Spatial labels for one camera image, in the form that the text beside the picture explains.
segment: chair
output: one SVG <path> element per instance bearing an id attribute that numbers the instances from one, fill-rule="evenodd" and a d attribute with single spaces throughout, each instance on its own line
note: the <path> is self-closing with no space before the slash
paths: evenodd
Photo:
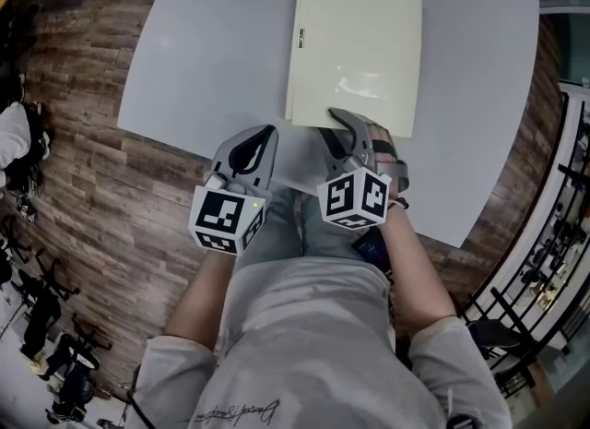
<path id="1" fill-rule="evenodd" d="M 112 349 L 112 343 L 109 342 L 105 345 L 95 340 L 94 336 L 99 329 L 96 326 L 92 326 L 92 330 L 86 332 L 77 320 L 76 313 L 72 315 L 72 322 L 74 323 L 74 332 L 77 333 L 76 349 L 71 352 L 72 360 L 77 364 L 86 366 L 89 370 L 98 370 L 100 368 L 100 360 L 92 354 L 92 351 L 94 349 L 103 349 L 108 352 Z"/>
<path id="2" fill-rule="evenodd" d="M 55 279 L 55 266 L 61 265 L 62 262 L 59 258 L 54 258 L 53 262 L 48 270 L 43 265 L 43 262 L 41 262 L 41 260 L 39 259 L 39 257 L 42 256 L 44 252 L 45 252 L 44 249 L 40 249 L 39 252 L 37 252 L 37 254 L 35 255 L 35 259 L 37 260 L 37 263 L 39 264 L 39 268 L 41 269 L 41 272 L 42 272 L 42 278 L 45 281 L 45 283 L 47 283 L 47 286 L 49 288 L 53 289 L 53 291 L 60 298 L 62 298 L 64 301 L 67 301 L 72 294 L 79 294 L 80 293 L 79 288 L 75 288 L 74 290 L 70 290 L 70 289 L 66 288 L 63 284 L 57 282 L 57 280 Z"/>
<path id="3" fill-rule="evenodd" d="M 503 312 L 513 321 L 516 330 L 507 328 L 499 319 L 489 319 L 486 312 L 479 307 L 477 301 L 474 301 L 474 306 L 481 313 L 481 318 L 472 321 L 452 295 L 451 298 L 458 314 L 466 321 L 474 342 L 478 345 L 481 354 L 486 359 L 488 367 L 500 386 L 504 380 L 514 376 L 515 367 L 522 362 L 523 357 L 529 354 L 530 350 L 535 346 L 535 340 L 500 292 L 492 288 L 490 293 Z M 521 370 L 521 373 L 523 372 L 526 372 L 525 367 Z"/>
<path id="4" fill-rule="evenodd" d="M 2 218 L 2 222 L 0 225 L 2 226 L 2 231 L 4 232 L 4 236 L 6 237 L 6 240 L 8 242 L 8 248 L 18 255 L 18 258 L 20 258 L 20 261 L 23 264 L 27 264 L 29 263 L 29 258 L 24 257 L 20 252 L 30 252 L 31 247 L 30 245 L 25 246 L 21 244 L 15 237 L 15 220 L 15 216 L 6 215 L 4 216 L 4 218 Z"/>

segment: cream folder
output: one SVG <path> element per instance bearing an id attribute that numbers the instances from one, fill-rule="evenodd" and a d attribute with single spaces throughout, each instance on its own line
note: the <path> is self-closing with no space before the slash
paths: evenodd
<path id="1" fill-rule="evenodd" d="M 285 117 L 335 128 L 337 107 L 411 137 L 421 42 L 422 0 L 297 0 Z"/>

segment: black cable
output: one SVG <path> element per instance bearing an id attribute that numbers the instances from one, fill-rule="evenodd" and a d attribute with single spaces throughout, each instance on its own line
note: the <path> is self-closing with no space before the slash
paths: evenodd
<path id="1" fill-rule="evenodd" d="M 131 395 L 131 391 L 127 391 L 127 399 L 129 399 L 131 407 L 136 411 L 137 416 L 139 416 L 139 419 L 141 419 L 142 423 L 146 425 L 147 429 L 156 429 L 156 426 L 149 421 L 146 415 L 139 409 L 139 406 L 137 406 L 136 401 Z"/>

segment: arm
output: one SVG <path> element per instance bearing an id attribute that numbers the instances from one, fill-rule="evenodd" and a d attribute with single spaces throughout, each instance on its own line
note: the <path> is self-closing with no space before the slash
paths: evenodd
<path id="1" fill-rule="evenodd" d="M 234 256 L 209 251 L 172 312 L 163 336 L 147 344 L 135 400 L 156 427 L 185 429 L 217 360 L 212 350 Z M 134 411 L 125 425 L 144 429 Z"/>
<path id="2" fill-rule="evenodd" d="M 390 189 L 395 197 L 396 181 Z M 451 297 L 406 212 L 399 206 L 389 209 L 381 233 L 391 261 L 397 308 L 413 336 L 408 354 L 412 372 L 447 416 L 468 414 L 486 428 L 512 427 L 491 371 L 466 326 L 456 318 Z"/>
<path id="3" fill-rule="evenodd" d="M 236 257 L 208 252 L 196 277 L 186 288 L 163 335 L 194 340 L 211 351 L 218 339 L 225 295 Z"/>
<path id="4" fill-rule="evenodd" d="M 389 209 L 381 233 L 391 261 L 396 304 L 410 334 L 455 316 L 451 297 L 402 208 Z"/>

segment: white table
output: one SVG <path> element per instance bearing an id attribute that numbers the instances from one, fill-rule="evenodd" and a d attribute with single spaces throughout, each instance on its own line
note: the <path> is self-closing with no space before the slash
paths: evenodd
<path id="1" fill-rule="evenodd" d="M 119 127 L 212 158 L 247 127 L 274 124 L 274 180 L 314 193 L 325 178 L 312 129 L 282 119 L 295 0 L 156 0 L 137 45 Z M 538 0 L 423 0 L 410 168 L 418 232 L 460 246 L 483 209 L 525 108 Z"/>

